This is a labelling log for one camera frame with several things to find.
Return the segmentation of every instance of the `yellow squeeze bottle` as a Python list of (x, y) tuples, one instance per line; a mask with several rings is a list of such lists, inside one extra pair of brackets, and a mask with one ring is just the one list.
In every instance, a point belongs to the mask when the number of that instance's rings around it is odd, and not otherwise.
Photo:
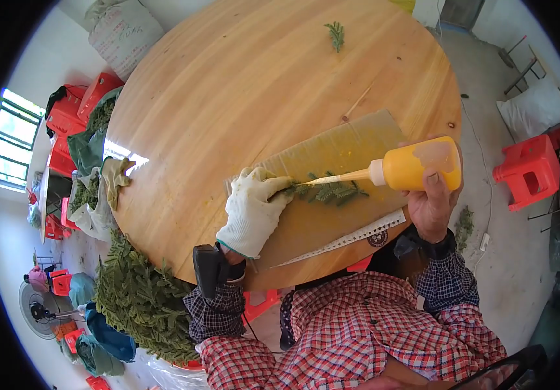
[(389, 150), (383, 159), (371, 161), (368, 168), (344, 175), (322, 177), (304, 184), (370, 179), (375, 185), (388, 185), (393, 190), (424, 191), (423, 173), (427, 168), (441, 172), (447, 188), (456, 190), (462, 181), (462, 165), (455, 141), (450, 137)]

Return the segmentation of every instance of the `teal cloth bag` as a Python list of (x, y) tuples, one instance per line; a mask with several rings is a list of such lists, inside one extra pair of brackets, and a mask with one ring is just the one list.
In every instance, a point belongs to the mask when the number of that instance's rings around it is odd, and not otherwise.
[(124, 363), (102, 348), (94, 336), (81, 334), (76, 339), (76, 354), (80, 357), (85, 369), (93, 376), (121, 376), (124, 374)]

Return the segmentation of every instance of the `round table top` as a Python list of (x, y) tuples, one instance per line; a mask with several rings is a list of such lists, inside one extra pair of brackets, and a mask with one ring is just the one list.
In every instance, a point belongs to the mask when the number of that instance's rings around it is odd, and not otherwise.
[[(344, 27), (340, 52), (328, 28)], [(294, 144), (386, 108), (409, 139), (459, 139), (455, 74), (432, 35), (381, 0), (217, 1), (158, 41), (115, 105), (108, 142), (144, 161), (115, 219), (130, 242), (195, 283), (194, 245), (226, 222), (222, 182)], [(388, 239), (405, 226), (388, 230)], [(245, 288), (328, 275), (377, 247), (361, 240), (246, 274)]]
[(50, 167), (46, 165), (42, 174), (42, 183), (40, 183), (40, 198), (38, 199), (38, 207), (42, 215), (40, 225), (40, 239), (42, 244), (46, 240), (46, 210), (48, 209), (48, 183), (50, 182)]

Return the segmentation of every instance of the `black wristwatch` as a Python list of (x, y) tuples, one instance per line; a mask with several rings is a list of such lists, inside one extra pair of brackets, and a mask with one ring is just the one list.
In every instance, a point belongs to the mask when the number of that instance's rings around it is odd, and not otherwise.
[(412, 224), (397, 240), (393, 253), (398, 259), (401, 259), (404, 254), (419, 250), (426, 258), (442, 260), (455, 252), (456, 248), (455, 235), (451, 229), (447, 229), (447, 234), (442, 241), (432, 244), (421, 238), (416, 231), (416, 226)]
[(193, 269), (196, 272), (198, 288), (204, 298), (215, 298), (218, 285), (236, 283), (245, 276), (245, 261), (231, 265), (226, 260), (219, 243), (215, 246), (198, 245), (193, 247)]

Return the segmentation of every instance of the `gloved hand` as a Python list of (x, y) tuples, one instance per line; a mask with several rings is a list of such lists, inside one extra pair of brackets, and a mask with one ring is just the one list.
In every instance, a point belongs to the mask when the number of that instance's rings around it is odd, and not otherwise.
[(276, 192), (290, 186), (290, 177), (276, 177), (261, 167), (241, 171), (232, 182), (232, 194), (226, 202), (228, 223), (217, 232), (217, 241), (247, 258), (259, 258), (280, 214), (293, 200), (292, 194)]
[(120, 186), (128, 185), (132, 181), (126, 176), (126, 171), (134, 167), (135, 164), (136, 162), (128, 160), (128, 157), (124, 157), (123, 160), (107, 157), (102, 163), (100, 175), (104, 178), (106, 184), (106, 201), (113, 211), (118, 209)]

